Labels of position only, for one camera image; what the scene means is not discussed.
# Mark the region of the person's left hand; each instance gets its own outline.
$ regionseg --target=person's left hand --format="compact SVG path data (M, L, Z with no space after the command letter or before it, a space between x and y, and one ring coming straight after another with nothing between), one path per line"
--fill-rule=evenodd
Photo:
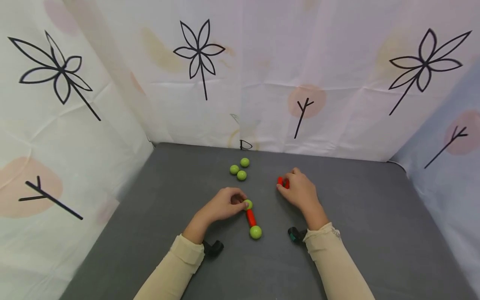
M247 207L248 203L243 203L246 199L247 196L239 188L223 188L197 214L209 223L224 220Z
M208 226L215 221L236 215L248 207L248 203L243 202L246 199L247 196L239 188L221 189L212 200L195 214L182 233L183 237L195 244L201 244Z

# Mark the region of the hand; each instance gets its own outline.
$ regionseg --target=hand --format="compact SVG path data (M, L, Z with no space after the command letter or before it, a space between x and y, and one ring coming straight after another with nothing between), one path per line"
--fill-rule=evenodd
M318 201L317 189L307 176L298 168L294 168L291 173L285 174L284 178L290 181L290 189L284 188L281 184L277 184L276 188L288 202L303 213L308 229L319 230L328 224L325 211Z
M201 244L210 224L236 215L248 206L243 203L247 196L239 188L223 188L202 207L190 221L183 237L195 244Z
M248 206L247 196L239 188L223 188L198 212L211 223L236 215Z

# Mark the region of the curtain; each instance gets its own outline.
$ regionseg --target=curtain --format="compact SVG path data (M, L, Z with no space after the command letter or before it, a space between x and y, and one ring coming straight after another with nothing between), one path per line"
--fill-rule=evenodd
M394 156L480 294L477 1L2 8L1 297L60 297L150 141Z
M474 0L97 4L154 142L386 161L479 53Z
M480 295L480 60L402 147L403 165Z
M152 145L61 1L0 34L0 299L58 299Z

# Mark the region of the person's right hand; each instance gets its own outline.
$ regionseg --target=person's right hand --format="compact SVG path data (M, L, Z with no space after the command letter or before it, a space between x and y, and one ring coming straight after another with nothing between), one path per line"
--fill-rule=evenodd
M285 174L285 178L290 181L290 188L286 189L281 184L277 184L276 188L288 202L302 212L308 229L319 230L328 224L325 211L318 201L317 189L307 176L298 168L293 168L291 173Z

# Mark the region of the black device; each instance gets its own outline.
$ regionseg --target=black device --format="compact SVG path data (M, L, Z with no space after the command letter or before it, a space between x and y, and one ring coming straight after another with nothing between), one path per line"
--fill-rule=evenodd
M216 240L215 243L211 246L206 241L203 241L202 244L204 245L205 255L209 257L217 257L224 248L223 243L219 240Z
M288 236L290 236L290 239L294 243L301 243L303 242L303 239L305 238L305 235L307 235L307 230L302 230L299 231L296 227L290 227L288 229Z

